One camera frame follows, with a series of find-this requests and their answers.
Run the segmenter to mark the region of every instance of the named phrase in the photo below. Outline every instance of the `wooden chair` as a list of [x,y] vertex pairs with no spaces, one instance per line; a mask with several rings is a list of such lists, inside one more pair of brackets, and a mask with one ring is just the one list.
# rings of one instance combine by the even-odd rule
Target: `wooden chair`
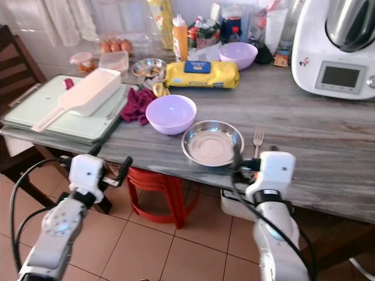
[[[11,101],[40,82],[42,81],[34,73],[30,62],[9,28],[0,26],[0,114],[3,115],[10,109]],[[54,153],[66,155],[66,152],[62,151],[55,150]],[[0,172],[13,182],[18,180],[21,173],[43,159],[45,157],[34,146],[11,157],[4,137],[0,136]],[[21,188],[45,207],[54,204],[29,180],[24,181]]]

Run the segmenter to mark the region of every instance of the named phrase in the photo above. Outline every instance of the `tile floor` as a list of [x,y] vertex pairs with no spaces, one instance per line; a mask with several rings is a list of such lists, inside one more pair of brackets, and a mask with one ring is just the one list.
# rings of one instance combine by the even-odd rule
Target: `tile floor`
[[[37,169],[31,181],[50,198],[56,200],[67,190],[68,182],[53,166]],[[0,178],[0,276],[4,281],[16,280],[10,250],[8,206],[12,183]],[[195,189],[186,184],[186,203]],[[188,224],[175,230],[173,224],[149,222],[132,212],[127,188],[108,189],[112,201],[110,215],[90,210],[83,230],[73,248],[73,256],[64,281],[235,281],[260,280],[259,254],[252,236],[253,223],[229,216],[221,211],[219,191],[204,186],[199,202],[188,217]],[[164,214],[166,201],[158,193],[139,193],[146,210]],[[16,201],[16,225],[41,205],[20,191]],[[38,237],[40,220],[35,217],[21,237],[21,256],[25,259]],[[296,220],[314,240],[334,220],[327,215],[301,211]],[[374,254],[364,254],[361,262],[371,267]],[[319,281],[365,281],[349,262],[321,272]]]

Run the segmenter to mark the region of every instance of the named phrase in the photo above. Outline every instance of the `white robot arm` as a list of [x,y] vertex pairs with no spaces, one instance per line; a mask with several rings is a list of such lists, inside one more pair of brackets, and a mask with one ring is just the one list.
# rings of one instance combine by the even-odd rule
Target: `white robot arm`
[[248,202],[253,204],[257,220],[254,226],[254,239],[260,252],[260,268],[262,281],[308,281],[308,270],[286,241],[269,223],[273,223],[299,250],[299,229],[290,216],[284,201],[287,188],[291,183],[295,157],[287,152],[263,152],[260,159],[242,161],[235,150],[233,188],[237,196],[241,196],[235,187],[236,182],[246,182],[241,168],[258,171],[256,181],[246,188]]
[[[258,213],[254,237],[260,252],[262,281],[308,281],[306,263],[296,253],[298,226],[283,201],[292,180],[295,158],[290,153],[276,151],[263,152],[260,159],[248,161],[242,161],[238,155],[235,148],[232,175],[235,193],[239,195],[236,182],[249,180],[243,177],[241,168],[259,171],[254,184],[246,189],[246,198],[254,205],[255,211],[252,211]],[[19,272],[18,281],[62,279],[87,210],[101,201],[107,184],[118,186],[122,183],[131,163],[132,159],[128,157],[118,179],[112,180],[104,177],[101,159],[92,155],[78,155],[72,159],[69,174],[72,192],[45,215],[42,232]]]
[[20,272],[19,281],[59,281],[70,260],[74,240],[94,203],[100,202],[107,185],[121,185],[132,159],[128,157],[116,180],[104,177],[104,161],[93,155],[78,155],[71,160],[71,193],[43,218],[42,231]]

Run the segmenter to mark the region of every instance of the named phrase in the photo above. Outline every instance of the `black cable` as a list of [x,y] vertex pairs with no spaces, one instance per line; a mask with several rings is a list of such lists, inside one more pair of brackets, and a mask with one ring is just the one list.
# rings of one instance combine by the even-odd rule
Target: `black cable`
[[20,259],[20,256],[19,256],[19,251],[17,251],[17,247],[15,245],[15,236],[14,236],[14,209],[15,209],[14,206],[15,206],[15,199],[16,199],[17,190],[18,190],[21,182],[23,182],[23,180],[25,178],[27,178],[29,173],[31,173],[36,168],[43,166],[47,162],[54,162],[54,161],[59,161],[59,159],[45,159],[45,160],[40,161],[39,163],[36,163],[32,167],[28,168],[28,170],[21,175],[21,177],[18,179],[18,181],[15,183],[15,185],[13,187],[12,194],[11,194],[11,200],[10,200],[10,203],[9,203],[9,214],[10,214],[10,221],[11,221],[12,251],[13,251],[13,257],[14,257],[14,260],[15,260],[15,263],[16,263],[17,271],[20,271],[21,267],[22,267],[21,259]]
[[312,259],[312,270],[315,272],[315,276],[318,272],[318,260],[316,258],[316,252],[314,250],[314,247],[312,246],[312,243],[306,233],[303,232],[303,230],[299,229],[300,235],[303,237],[303,239],[306,241],[307,246],[309,247],[311,259]]
[[232,188],[234,190],[234,193],[237,196],[237,199],[239,202],[242,203],[248,210],[250,210],[253,214],[255,214],[258,218],[262,219],[266,224],[268,224],[270,227],[272,227],[284,240],[285,242],[293,249],[293,251],[298,255],[298,257],[301,259],[301,261],[304,263],[312,281],[316,281],[316,274],[312,271],[309,263],[306,261],[305,257],[302,255],[301,251],[294,245],[294,243],[271,221],[269,221],[267,218],[265,218],[261,213],[259,213],[254,207],[246,204],[245,200],[242,198],[240,193],[238,192],[236,188],[236,182],[234,181],[233,177],[231,177],[231,183]]
[[51,210],[52,208],[54,208],[55,206],[52,205],[52,206],[49,206],[49,207],[46,207],[46,208],[43,208],[43,209],[40,209],[40,210],[37,210],[35,212],[33,212],[32,214],[28,215],[23,221],[22,223],[19,225],[19,228],[17,230],[17,234],[16,234],[16,238],[15,238],[15,246],[16,246],[16,251],[17,253],[19,253],[19,241],[21,240],[21,234],[22,234],[22,231],[23,231],[23,228],[25,227],[25,225],[28,223],[29,220],[31,220],[34,216],[42,213],[42,212],[45,212],[45,211],[49,211]]

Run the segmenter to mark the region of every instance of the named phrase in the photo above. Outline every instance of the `small orange container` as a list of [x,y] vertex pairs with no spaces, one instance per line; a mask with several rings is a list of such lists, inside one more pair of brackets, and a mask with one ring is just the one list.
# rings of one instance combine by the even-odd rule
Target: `small orange container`
[[77,53],[70,58],[70,63],[74,63],[82,73],[92,72],[96,67],[91,53]]

